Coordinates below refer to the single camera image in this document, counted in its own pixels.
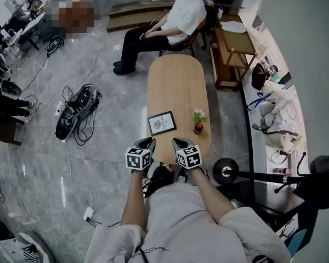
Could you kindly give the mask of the black and orange chair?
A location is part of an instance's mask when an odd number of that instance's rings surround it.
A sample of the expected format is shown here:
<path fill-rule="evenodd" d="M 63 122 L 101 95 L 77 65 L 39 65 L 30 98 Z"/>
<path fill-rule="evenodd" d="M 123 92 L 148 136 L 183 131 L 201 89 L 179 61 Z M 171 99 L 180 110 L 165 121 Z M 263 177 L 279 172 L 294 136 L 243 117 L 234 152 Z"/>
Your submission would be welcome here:
<path fill-rule="evenodd" d="M 202 50 L 207 49 L 207 41 L 206 41 L 206 35 L 211 35 L 213 33 L 213 28 L 216 24 L 216 12 L 215 7 L 211 5 L 205 6 L 206 10 L 206 17 L 203 22 L 201 22 L 198 26 L 198 28 L 194 31 L 194 33 L 186 37 L 183 41 L 176 43 L 175 45 L 172 45 L 169 49 L 166 50 L 160 50 L 159 51 L 159 57 L 162 56 L 162 54 L 166 51 L 168 52 L 181 52 L 185 49 L 189 49 L 191 51 L 191 55 L 194 57 L 194 50 L 193 50 L 193 43 L 200 33 L 203 39 L 203 46 L 201 47 Z"/>

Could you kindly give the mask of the person's left forearm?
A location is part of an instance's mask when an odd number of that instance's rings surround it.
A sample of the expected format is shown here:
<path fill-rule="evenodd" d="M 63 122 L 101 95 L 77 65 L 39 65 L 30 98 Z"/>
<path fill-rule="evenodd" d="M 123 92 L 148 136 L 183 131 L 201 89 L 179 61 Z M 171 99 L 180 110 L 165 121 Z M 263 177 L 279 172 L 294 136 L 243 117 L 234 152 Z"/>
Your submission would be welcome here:
<path fill-rule="evenodd" d="M 135 170 L 131 174 L 126 205 L 121 217 L 121 226 L 136 225 L 146 231 L 145 203 L 143 197 L 143 172 Z"/>

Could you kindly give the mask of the white patterned bag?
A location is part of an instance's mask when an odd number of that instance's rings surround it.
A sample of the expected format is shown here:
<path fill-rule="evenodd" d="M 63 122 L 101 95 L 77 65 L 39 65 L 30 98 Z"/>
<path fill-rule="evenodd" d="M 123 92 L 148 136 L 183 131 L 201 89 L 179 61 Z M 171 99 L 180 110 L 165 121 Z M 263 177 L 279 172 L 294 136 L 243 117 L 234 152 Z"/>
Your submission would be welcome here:
<path fill-rule="evenodd" d="M 27 263 L 51 263 L 50 250 L 36 232 L 19 232 L 16 243 Z"/>

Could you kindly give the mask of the white plastic bags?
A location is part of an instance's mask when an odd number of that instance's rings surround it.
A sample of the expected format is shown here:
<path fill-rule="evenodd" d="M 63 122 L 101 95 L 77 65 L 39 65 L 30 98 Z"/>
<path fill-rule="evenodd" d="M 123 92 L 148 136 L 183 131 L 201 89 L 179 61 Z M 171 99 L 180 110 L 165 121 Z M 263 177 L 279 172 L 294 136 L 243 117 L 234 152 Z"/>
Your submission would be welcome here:
<path fill-rule="evenodd" d="M 284 152 L 294 151 L 302 140 L 300 120 L 293 97 L 286 90 L 269 95 L 259 107 L 260 125 L 255 129 L 265 135 L 266 144 Z"/>

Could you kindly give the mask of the dark grey cap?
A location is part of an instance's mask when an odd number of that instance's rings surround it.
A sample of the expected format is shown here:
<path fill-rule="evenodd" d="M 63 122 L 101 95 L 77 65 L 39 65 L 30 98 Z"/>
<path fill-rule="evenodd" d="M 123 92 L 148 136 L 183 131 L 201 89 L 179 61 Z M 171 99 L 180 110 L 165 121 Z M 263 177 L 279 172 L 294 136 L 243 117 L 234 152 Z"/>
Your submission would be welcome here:
<path fill-rule="evenodd" d="M 310 164 L 310 173 L 329 173 L 329 156 L 321 155 L 316 157 Z"/>

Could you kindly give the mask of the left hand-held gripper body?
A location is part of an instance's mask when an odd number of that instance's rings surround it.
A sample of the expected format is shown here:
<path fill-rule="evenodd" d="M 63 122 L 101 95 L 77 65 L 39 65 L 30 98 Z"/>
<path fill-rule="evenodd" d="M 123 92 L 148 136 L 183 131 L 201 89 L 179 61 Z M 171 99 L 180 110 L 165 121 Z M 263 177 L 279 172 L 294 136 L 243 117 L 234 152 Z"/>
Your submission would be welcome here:
<path fill-rule="evenodd" d="M 126 168 L 137 171 L 147 171 L 154 162 L 153 154 L 156 144 L 151 143 L 147 148 L 133 144 L 125 153 Z"/>

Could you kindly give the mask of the wooden step platform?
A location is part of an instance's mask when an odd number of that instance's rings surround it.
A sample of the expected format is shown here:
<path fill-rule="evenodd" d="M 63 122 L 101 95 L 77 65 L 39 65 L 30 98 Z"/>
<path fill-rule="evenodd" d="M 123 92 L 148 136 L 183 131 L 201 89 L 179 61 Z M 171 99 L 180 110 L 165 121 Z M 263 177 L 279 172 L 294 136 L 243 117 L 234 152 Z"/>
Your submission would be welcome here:
<path fill-rule="evenodd" d="M 115 5 L 106 25 L 108 33 L 136 27 L 153 26 L 172 8 L 175 0 L 141 1 Z"/>

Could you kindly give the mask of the framed picture card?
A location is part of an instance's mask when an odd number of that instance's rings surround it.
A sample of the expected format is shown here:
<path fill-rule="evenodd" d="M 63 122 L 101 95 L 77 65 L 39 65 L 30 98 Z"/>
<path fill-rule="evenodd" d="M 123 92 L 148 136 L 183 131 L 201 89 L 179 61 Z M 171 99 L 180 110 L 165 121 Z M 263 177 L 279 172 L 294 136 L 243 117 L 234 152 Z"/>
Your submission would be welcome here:
<path fill-rule="evenodd" d="M 166 111 L 148 117 L 148 125 L 151 136 L 160 135 L 177 129 L 172 111 Z"/>

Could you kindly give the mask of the brown leather bag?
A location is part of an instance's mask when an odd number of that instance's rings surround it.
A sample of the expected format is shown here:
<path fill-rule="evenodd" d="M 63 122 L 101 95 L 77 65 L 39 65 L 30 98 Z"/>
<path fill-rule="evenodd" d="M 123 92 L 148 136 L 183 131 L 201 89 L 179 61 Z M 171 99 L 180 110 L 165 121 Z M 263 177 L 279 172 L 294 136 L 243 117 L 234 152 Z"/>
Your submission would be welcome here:
<path fill-rule="evenodd" d="M 252 71 L 251 85 L 258 91 L 264 87 L 265 82 L 270 78 L 269 65 L 257 63 Z"/>

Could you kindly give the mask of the person's right forearm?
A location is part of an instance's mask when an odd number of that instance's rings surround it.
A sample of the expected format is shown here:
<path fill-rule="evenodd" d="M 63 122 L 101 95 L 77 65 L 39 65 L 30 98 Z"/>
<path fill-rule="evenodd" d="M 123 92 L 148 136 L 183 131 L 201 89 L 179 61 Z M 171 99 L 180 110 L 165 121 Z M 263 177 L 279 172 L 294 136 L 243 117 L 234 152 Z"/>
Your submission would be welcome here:
<path fill-rule="evenodd" d="M 216 223 L 224 215 L 235 209 L 231 202 L 213 186 L 200 169 L 193 169 L 190 172 L 190 177 L 197 186 L 207 211 Z"/>

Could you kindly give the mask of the person's sneaker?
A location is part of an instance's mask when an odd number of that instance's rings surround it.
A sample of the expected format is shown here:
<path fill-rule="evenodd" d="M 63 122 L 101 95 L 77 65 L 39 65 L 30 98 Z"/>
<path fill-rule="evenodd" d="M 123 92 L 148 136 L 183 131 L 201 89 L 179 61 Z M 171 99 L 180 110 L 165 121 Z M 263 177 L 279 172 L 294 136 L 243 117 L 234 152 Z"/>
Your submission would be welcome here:
<path fill-rule="evenodd" d="M 164 165 L 160 165 L 155 169 L 146 193 L 150 196 L 158 189 L 170 185 L 173 182 L 174 182 L 174 173 Z"/>
<path fill-rule="evenodd" d="M 185 169 L 181 167 L 175 181 L 200 187 L 203 185 L 209 185 L 210 178 L 208 176 L 208 171 L 202 169 L 201 167 L 192 169 Z"/>

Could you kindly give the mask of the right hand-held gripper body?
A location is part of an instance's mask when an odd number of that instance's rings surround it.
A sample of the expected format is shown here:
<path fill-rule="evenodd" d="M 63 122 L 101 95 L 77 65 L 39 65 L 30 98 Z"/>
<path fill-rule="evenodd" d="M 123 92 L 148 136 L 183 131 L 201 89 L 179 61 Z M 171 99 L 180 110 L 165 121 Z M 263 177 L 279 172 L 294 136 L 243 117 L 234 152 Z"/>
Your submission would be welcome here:
<path fill-rule="evenodd" d="M 202 157 L 198 145 L 177 150 L 176 155 L 178 164 L 186 170 L 202 165 Z"/>

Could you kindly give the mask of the black floor bag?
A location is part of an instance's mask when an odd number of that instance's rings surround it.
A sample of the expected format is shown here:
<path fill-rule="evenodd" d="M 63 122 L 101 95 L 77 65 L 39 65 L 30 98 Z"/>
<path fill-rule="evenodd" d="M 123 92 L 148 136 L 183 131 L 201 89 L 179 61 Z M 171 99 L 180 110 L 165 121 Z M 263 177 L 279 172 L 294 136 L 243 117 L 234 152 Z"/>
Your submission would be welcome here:
<path fill-rule="evenodd" d="M 61 35 L 54 36 L 46 47 L 46 57 L 49 57 L 57 49 L 64 45 L 64 37 Z"/>

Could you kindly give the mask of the small red vase with flowers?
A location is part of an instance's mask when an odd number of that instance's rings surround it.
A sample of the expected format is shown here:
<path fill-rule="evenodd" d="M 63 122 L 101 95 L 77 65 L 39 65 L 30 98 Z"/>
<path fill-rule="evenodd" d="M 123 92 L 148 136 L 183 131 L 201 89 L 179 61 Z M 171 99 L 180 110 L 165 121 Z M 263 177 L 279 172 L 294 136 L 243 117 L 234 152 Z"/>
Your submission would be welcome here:
<path fill-rule="evenodd" d="M 194 109 L 194 127 L 193 131 L 196 134 L 199 134 L 203 131 L 203 122 L 206 120 L 206 114 L 199 109 Z"/>

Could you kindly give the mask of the dark hanging bag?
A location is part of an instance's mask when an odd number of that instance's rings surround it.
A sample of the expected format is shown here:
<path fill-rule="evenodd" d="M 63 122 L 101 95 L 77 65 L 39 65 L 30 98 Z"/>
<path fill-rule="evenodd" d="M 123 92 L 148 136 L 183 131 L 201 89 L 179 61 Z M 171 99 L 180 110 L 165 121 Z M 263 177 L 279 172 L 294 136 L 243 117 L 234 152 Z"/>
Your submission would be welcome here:
<path fill-rule="evenodd" d="M 316 209 L 329 208 L 329 173 L 309 174 L 297 178 L 293 193 Z"/>

